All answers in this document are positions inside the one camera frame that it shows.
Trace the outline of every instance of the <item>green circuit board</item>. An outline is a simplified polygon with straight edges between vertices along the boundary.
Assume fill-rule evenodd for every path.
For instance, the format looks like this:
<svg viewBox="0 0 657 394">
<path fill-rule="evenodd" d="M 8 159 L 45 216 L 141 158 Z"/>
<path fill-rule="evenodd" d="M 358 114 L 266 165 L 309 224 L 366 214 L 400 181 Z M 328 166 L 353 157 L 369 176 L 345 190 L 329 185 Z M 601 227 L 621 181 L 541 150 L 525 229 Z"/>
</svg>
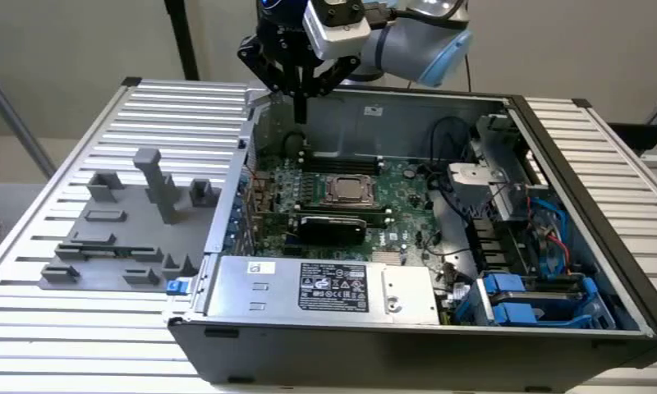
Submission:
<svg viewBox="0 0 657 394">
<path fill-rule="evenodd" d="M 421 265 L 421 249 L 416 245 L 417 233 L 425 240 L 434 232 L 436 222 L 433 211 L 426 209 L 424 176 L 418 175 L 412 179 L 404 176 L 404 171 L 414 171 L 416 167 L 416 164 L 405 160 L 386 159 L 380 174 L 372 176 L 374 204 L 390 207 L 393 221 L 384 228 L 369 227 L 361 245 L 302 247 L 297 242 L 297 236 L 292 234 L 290 222 L 296 203 L 302 200 L 308 204 L 317 204 L 326 191 L 328 178 L 341 174 L 302 172 L 286 161 L 282 163 L 276 160 L 266 163 L 262 170 L 273 178 L 276 200 L 273 211 L 260 213 L 261 236 L 257 240 L 256 254 L 264 257 L 286 256 L 285 247 L 296 245 L 301 247 L 301 257 L 306 259 L 372 261 L 374 252 L 397 254 L 405 245 L 406 264 Z M 309 196 L 302 188 L 306 182 L 313 185 Z"/>
</svg>

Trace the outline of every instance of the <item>warning label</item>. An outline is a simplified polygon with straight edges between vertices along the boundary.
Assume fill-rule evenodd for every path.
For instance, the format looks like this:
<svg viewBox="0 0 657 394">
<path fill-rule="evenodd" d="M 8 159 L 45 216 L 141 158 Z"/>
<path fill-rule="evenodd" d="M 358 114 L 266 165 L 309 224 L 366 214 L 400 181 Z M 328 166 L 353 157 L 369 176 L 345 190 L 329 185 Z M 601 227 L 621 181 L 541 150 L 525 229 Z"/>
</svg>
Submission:
<svg viewBox="0 0 657 394">
<path fill-rule="evenodd" d="M 369 312 L 364 265 L 302 263 L 300 275 L 301 309 Z"/>
</svg>

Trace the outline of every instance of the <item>sticker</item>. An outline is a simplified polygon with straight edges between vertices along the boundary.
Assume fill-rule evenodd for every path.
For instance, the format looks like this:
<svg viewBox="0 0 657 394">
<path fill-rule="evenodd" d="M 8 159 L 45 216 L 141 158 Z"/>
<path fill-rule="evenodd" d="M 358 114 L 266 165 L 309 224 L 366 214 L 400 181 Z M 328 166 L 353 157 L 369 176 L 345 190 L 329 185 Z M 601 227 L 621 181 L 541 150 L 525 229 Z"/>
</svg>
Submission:
<svg viewBox="0 0 657 394">
<path fill-rule="evenodd" d="M 369 312 L 365 265 L 302 263 L 297 303 L 304 310 Z"/>
<path fill-rule="evenodd" d="M 382 111 L 384 111 L 382 107 L 365 107 L 362 114 L 366 117 L 381 117 Z"/>
<path fill-rule="evenodd" d="M 249 273 L 260 273 L 265 275 L 274 274 L 274 262 L 273 261 L 249 261 Z"/>
</svg>

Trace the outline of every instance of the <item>open computer chassis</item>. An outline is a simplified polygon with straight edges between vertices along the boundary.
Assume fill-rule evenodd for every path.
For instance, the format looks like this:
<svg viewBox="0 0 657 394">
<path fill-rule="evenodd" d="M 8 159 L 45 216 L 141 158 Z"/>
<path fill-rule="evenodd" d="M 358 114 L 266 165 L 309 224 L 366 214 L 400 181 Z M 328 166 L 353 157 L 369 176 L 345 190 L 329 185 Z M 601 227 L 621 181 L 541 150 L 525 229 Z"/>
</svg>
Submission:
<svg viewBox="0 0 657 394">
<path fill-rule="evenodd" d="M 522 97 L 341 88 L 302 130 L 249 103 L 169 320 L 205 380 L 564 392 L 657 361 L 657 292 Z"/>
</svg>

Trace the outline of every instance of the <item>black pole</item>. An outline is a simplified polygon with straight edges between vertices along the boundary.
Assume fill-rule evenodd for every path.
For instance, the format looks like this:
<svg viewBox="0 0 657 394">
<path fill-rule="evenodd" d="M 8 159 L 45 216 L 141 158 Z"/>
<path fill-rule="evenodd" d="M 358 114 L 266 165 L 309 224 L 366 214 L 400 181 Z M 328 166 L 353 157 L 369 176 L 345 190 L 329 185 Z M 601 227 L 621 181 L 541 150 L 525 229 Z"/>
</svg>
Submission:
<svg viewBox="0 0 657 394">
<path fill-rule="evenodd" d="M 193 39 L 189 35 L 188 14 L 185 12 L 185 0 L 165 0 L 165 10 L 173 24 L 174 42 L 177 53 L 182 63 L 182 72 L 186 80 L 200 80 L 197 60 L 194 59 Z"/>
</svg>

